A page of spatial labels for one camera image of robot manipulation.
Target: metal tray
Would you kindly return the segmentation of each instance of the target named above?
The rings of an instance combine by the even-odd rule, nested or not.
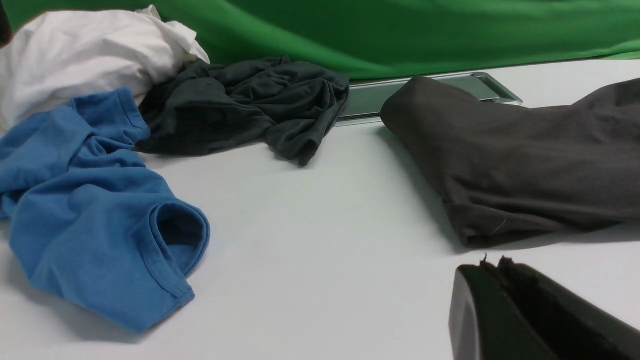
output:
[[[430,76],[429,78],[467,91],[480,101],[512,105],[522,104],[520,98],[485,72]],[[411,78],[351,85],[349,102],[335,126],[380,121],[380,110],[385,101],[400,90],[409,80]]]

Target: green backdrop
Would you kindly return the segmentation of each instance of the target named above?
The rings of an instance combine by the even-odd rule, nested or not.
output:
[[[14,29],[47,10],[154,3],[197,31],[213,62],[288,54],[355,79],[640,54],[640,0],[3,2]]]

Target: white surface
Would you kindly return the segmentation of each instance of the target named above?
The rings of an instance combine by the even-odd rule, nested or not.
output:
[[[138,104],[185,63],[209,57],[195,31],[138,10],[48,12],[0,49],[0,135],[71,99],[131,87]]]
[[[489,70],[526,106],[570,104],[640,61]],[[2,359],[451,359],[459,245],[402,146],[378,124],[336,128],[308,168],[264,144],[204,158],[145,156],[209,217],[196,299],[144,337],[31,289],[0,225]],[[640,225],[487,250],[541,270],[640,328]]]

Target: blue t-shirt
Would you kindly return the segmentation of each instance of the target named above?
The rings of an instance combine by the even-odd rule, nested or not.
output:
[[[202,212],[131,151],[149,134],[121,88],[0,139],[0,219],[31,285],[140,334],[193,299],[209,242]]]

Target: white cloth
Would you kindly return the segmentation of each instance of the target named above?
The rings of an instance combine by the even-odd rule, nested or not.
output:
[[[131,87],[140,104],[207,53],[196,33],[164,23],[155,6],[128,12],[49,12],[0,50],[0,136],[16,123],[71,99]]]

